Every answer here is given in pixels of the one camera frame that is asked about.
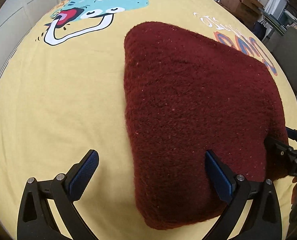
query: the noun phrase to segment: cartoon print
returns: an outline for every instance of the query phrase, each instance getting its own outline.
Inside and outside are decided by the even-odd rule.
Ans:
[[[214,31],[215,40],[221,42],[222,44],[228,45],[234,49],[237,49],[248,56],[252,56],[254,58],[259,58],[261,62],[263,62],[267,69],[270,70],[275,76],[278,75],[277,70],[271,61],[271,59],[267,56],[261,46],[256,42],[253,37],[246,38],[238,29],[233,28],[231,25],[223,25],[214,17],[210,17],[208,15],[204,15],[202,17],[198,17],[200,15],[197,12],[193,12],[193,15],[196,19],[199,19],[202,23],[204,23],[209,28],[215,28],[220,31],[225,32],[233,32],[235,34],[235,43],[224,33],[219,31]]]
[[[89,32],[100,31],[111,25],[114,14],[127,10],[134,10],[148,6],[148,0],[63,0],[55,7],[57,9],[50,16],[53,21],[46,24],[48,29],[44,36],[44,42],[55,46]],[[83,30],[70,33],[64,37],[56,37],[56,29],[64,28],[69,22],[79,21],[86,18],[101,17],[101,22]]]
[[[52,14],[51,17],[54,19],[47,24],[49,28],[44,36],[44,42],[54,46],[85,33],[103,30],[110,26],[114,14],[139,9],[148,4],[148,0],[68,0],[61,9]],[[98,25],[68,34],[62,38],[56,38],[55,30],[62,28],[68,22],[97,17],[102,17]]]

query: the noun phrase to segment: folded towel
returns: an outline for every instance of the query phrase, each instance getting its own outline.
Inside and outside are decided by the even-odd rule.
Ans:
[[[205,151],[248,180],[285,177],[264,139],[287,143],[277,86],[266,66],[200,34],[159,22],[125,38],[126,124],[135,199],[148,226],[202,222],[225,208]]]

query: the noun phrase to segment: bed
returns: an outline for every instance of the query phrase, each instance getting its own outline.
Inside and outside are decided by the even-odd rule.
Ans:
[[[143,22],[163,22],[256,58],[266,64],[274,78],[286,126],[297,129],[293,91],[265,46],[213,0],[96,1],[63,0],[45,14],[19,44],[0,78],[0,220],[16,239],[27,179],[53,179],[60,172],[66,173],[89,149],[95,149],[102,153],[97,176],[75,206],[99,239],[199,240],[216,218],[154,230],[136,209],[125,124],[126,34]],[[83,12],[72,7],[83,8]],[[290,145],[297,148],[293,141]],[[285,177],[274,182],[284,238],[291,181]],[[69,236],[54,204],[50,205],[61,232]],[[249,207],[250,203],[231,236],[239,232]]]

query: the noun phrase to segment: blue gripper pad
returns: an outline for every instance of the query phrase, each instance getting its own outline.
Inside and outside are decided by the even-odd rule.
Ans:
[[[209,151],[205,156],[205,169],[220,200],[229,204],[235,189]]]
[[[68,171],[66,191],[71,202],[81,198],[98,165],[99,155],[97,151],[89,150],[80,163],[73,165]]]
[[[285,127],[287,131],[287,137],[290,138],[291,140],[296,140],[297,139],[297,132],[295,132],[293,129]]]

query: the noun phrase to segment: cabinet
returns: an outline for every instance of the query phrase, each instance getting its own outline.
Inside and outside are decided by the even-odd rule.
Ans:
[[[258,0],[220,0],[220,3],[231,14],[241,19],[249,29],[253,28],[261,16],[259,8],[263,8]]]

